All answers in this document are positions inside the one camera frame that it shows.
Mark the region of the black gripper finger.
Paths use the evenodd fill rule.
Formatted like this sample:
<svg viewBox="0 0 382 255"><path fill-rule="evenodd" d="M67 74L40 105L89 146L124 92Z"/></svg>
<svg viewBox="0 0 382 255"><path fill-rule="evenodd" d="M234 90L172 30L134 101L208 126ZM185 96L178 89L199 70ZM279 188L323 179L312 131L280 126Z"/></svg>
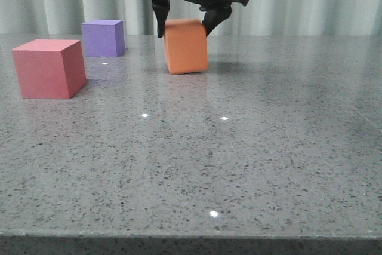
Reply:
<svg viewBox="0 0 382 255"><path fill-rule="evenodd" d="M199 9L204 12L202 25L205 28L206 37L232 13L231 3L218 3L213 5L201 4Z"/></svg>
<svg viewBox="0 0 382 255"><path fill-rule="evenodd" d="M165 31L165 22L169 13L169 0L152 0L152 7L158 23L158 38L162 38Z"/></svg>

